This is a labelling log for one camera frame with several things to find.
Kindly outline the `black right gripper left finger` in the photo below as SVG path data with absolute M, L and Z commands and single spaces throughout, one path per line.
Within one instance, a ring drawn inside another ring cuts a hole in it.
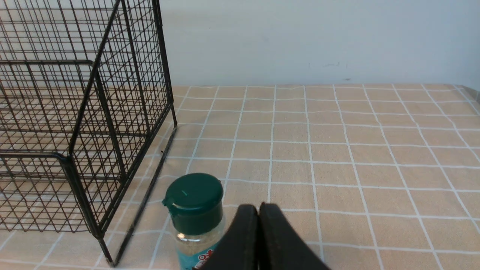
M 229 229 L 201 270 L 257 270 L 257 231 L 257 209 L 239 205 Z

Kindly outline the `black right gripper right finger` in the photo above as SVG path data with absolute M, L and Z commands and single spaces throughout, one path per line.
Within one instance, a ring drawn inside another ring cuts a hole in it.
M 277 204 L 259 207 L 260 270 L 329 270 L 290 225 Z

